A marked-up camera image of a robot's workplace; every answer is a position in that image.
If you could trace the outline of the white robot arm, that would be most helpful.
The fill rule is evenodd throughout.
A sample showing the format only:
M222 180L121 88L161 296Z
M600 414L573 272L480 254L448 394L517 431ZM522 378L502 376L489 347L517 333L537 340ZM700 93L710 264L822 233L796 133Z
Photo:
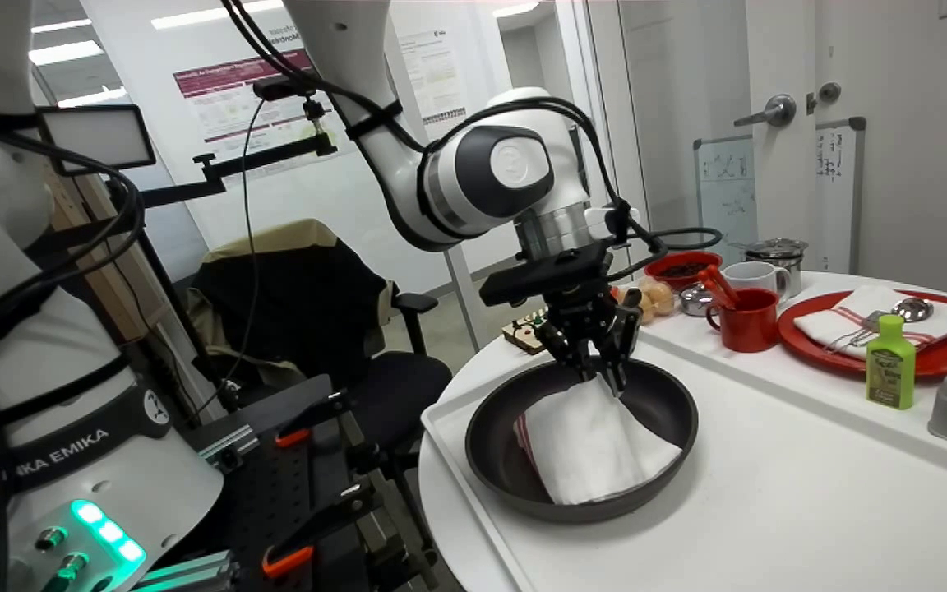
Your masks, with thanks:
M631 205L600 209L577 173L573 133L597 148L594 125L567 100L526 87L498 93L445 136L416 141L385 59L391 0L281 0L314 83L339 109L381 184L395 230L420 249L449 249L502 223L519 259L480 288L485 306L540 296L532 327L577 383L629 387L635 309L607 289L607 249L631 230Z

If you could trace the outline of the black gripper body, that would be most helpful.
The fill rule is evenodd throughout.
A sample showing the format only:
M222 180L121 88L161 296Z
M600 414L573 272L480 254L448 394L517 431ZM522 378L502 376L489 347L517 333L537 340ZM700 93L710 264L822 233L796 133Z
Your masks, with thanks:
M517 306L540 296L560 327L631 327L635 309L611 296L607 264L611 257L603 245L563 249L546 259L526 259L489 272L480 288L480 299L485 306Z

